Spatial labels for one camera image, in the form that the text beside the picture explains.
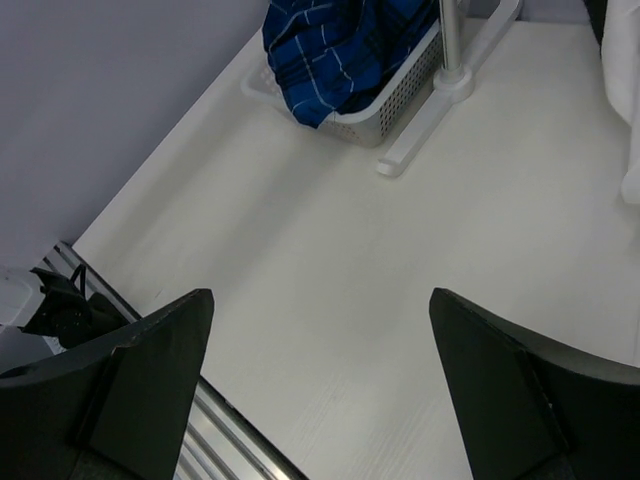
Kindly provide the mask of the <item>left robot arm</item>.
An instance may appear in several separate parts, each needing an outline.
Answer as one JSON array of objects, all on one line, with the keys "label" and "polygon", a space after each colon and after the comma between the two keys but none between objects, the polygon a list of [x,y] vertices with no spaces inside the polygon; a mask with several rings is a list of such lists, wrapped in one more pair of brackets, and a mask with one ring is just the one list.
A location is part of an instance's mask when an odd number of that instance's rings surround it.
[{"label": "left robot arm", "polygon": [[71,276],[41,268],[1,269],[1,325],[55,338],[68,350],[128,324],[101,293],[87,294],[87,268]]}]

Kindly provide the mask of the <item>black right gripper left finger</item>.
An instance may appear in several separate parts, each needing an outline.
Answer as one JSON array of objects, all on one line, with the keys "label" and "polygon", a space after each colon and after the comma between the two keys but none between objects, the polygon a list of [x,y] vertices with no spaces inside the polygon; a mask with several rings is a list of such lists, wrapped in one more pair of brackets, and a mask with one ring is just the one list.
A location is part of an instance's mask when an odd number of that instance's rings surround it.
[{"label": "black right gripper left finger", "polygon": [[214,316],[196,289],[1,375],[4,479],[170,479]]}]

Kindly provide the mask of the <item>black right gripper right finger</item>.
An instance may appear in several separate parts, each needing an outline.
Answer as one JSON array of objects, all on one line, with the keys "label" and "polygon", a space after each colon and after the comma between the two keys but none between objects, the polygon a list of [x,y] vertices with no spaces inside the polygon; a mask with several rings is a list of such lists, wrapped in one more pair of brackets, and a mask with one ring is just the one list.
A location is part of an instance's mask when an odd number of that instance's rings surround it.
[{"label": "black right gripper right finger", "polygon": [[638,478],[638,368],[444,288],[429,316],[473,478]]}]

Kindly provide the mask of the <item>blue plaid shirt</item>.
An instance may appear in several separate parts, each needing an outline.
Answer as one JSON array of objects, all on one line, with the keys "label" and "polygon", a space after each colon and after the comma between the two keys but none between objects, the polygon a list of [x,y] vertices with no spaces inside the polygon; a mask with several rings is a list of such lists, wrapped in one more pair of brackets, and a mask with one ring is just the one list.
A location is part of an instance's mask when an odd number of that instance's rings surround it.
[{"label": "blue plaid shirt", "polygon": [[367,108],[439,17],[436,1],[271,1],[263,48],[296,121]]}]

